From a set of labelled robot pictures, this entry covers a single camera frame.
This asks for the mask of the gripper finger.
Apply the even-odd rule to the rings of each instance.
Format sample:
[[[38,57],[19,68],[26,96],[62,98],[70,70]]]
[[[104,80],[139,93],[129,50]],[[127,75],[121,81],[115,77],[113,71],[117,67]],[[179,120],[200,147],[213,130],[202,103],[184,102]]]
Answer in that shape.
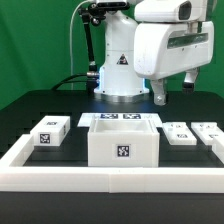
[[[167,99],[166,80],[151,80],[150,84],[154,93],[154,103],[159,106],[165,105]]]
[[[199,74],[199,69],[194,68],[186,71],[184,81],[182,83],[182,90],[184,93],[192,93],[195,88],[195,82]]]

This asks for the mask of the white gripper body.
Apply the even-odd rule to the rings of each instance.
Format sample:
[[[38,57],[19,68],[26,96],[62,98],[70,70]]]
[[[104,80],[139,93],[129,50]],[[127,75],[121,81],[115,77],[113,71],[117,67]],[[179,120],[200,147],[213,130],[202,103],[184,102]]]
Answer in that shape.
[[[188,33],[186,23],[141,23],[134,37],[134,69],[149,80],[194,69],[211,61],[213,43],[211,21],[202,23],[200,33]]]

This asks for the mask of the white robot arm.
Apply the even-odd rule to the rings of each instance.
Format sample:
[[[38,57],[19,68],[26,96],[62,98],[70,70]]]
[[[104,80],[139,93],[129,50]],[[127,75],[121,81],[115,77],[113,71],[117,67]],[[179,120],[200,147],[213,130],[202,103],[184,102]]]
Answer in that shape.
[[[154,94],[167,102],[166,78],[183,72],[194,91],[199,68],[213,56],[211,14],[217,0],[94,0],[106,13],[105,62],[95,95],[131,102]]]

